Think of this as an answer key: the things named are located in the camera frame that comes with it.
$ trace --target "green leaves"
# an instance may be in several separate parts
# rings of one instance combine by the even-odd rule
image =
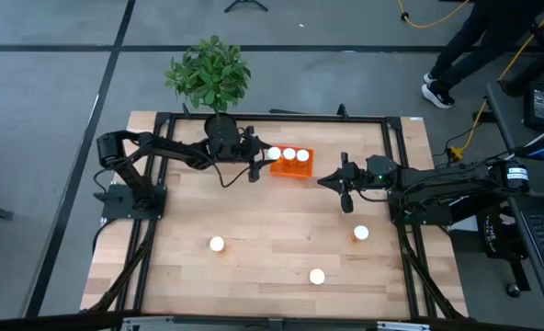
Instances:
[[[200,79],[206,84],[210,84],[210,76],[205,71],[200,71]]]
[[[215,101],[215,91],[210,90],[205,96],[205,102],[207,105],[212,105],[213,101]]]
[[[252,73],[242,61],[239,46],[229,47],[212,36],[187,50],[181,63],[172,58],[164,75],[164,85],[177,96],[190,97],[194,108],[204,105],[225,112],[229,102],[236,106],[245,96]]]
[[[231,67],[230,65],[224,67],[224,68],[223,68],[223,71],[222,71],[222,72],[223,72],[223,75],[228,75],[228,74],[230,74],[230,73],[232,72],[232,70],[233,70],[233,69],[232,69],[232,67]]]

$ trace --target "yellow cable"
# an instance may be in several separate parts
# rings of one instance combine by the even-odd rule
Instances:
[[[402,1],[401,0],[397,0],[399,2],[399,7],[401,8],[401,14],[404,14],[404,8],[402,7]],[[405,17],[404,20],[407,21],[407,23],[409,23],[410,26],[414,27],[414,28],[417,28],[417,29],[427,29],[427,28],[431,28],[433,26],[436,26],[437,24],[439,23],[443,23],[445,22],[446,20],[448,20],[448,18],[454,16],[454,14],[456,14],[456,12],[458,12],[462,7],[464,7],[470,0],[465,0],[460,6],[458,6],[456,9],[454,9],[451,13],[447,14],[445,17],[431,23],[431,24],[426,24],[426,25],[417,25],[417,24],[414,24],[408,17]]]
[[[543,27],[544,25],[544,19],[538,24],[538,27]],[[523,44],[523,46],[521,46],[521,48],[519,49],[519,51],[517,52],[517,54],[515,54],[515,56],[513,57],[513,59],[511,60],[511,62],[507,65],[507,67],[503,70],[503,73],[499,76],[499,81],[500,80],[503,80],[503,78],[507,75],[507,73],[509,72],[509,70],[513,67],[513,65],[515,64],[515,62],[517,61],[517,58],[521,55],[521,53],[523,52],[523,50],[526,48],[526,46],[533,40],[533,37],[534,35],[532,34],[531,36],[529,36],[529,38],[527,38],[526,42]],[[459,151],[460,153],[463,153],[464,150],[466,148],[468,148],[468,146],[470,145],[470,142],[472,141],[472,134],[474,134],[474,129],[476,128],[476,126],[478,125],[478,122],[479,122],[479,119],[481,118],[481,115],[482,113],[484,112],[484,108],[486,107],[486,100],[484,102],[482,102],[482,106],[481,106],[481,110],[478,111],[478,114],[476,115],[476,119],[474,119],[474,124],[472,125],[472,130],[470,130],[470,135],[468,136],[468,140],[466,141],[466,143],[464,144],[464,147],[460,148]]]

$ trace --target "white shoe sole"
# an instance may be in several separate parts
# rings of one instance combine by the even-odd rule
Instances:
[[[429,73],[424,74],[424,76],[423,76],[423,81],[426,82],[427,84],[431,84],[431,83],[435,82],[436,80],[437,79],[429,78]]]
[[[427,84],[423,84],[423,86],[421,86],[421,92],[423,92],[423,96],[431,101],[431,103],[433,103],[434,105],[436,105],[436,107],[438,108],[442,108],[442,109],[449,109],[451,108],[450,105],[444,105],[443,103],[441,103],[441,101],[439,101],[439,99],[436,97],[436,95],[434,95],[433,93],[431,93],[431,91],[427,88]]]

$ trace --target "chair wheel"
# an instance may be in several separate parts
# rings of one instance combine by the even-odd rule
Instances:
[[[511,298],[518,298],[521,295],[521,290],[519,290],[519,287],[515,283],[507,284],[504,289]]]

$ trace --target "person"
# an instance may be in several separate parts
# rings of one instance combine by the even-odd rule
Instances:
[[[544,0],[476,1],[462,29],[424,75],[424,97],[438,108],[451,108],[454,99],[449,90],[514,46],[543,11]],[[452,65],[481,37],[481,46],[475,52]]]

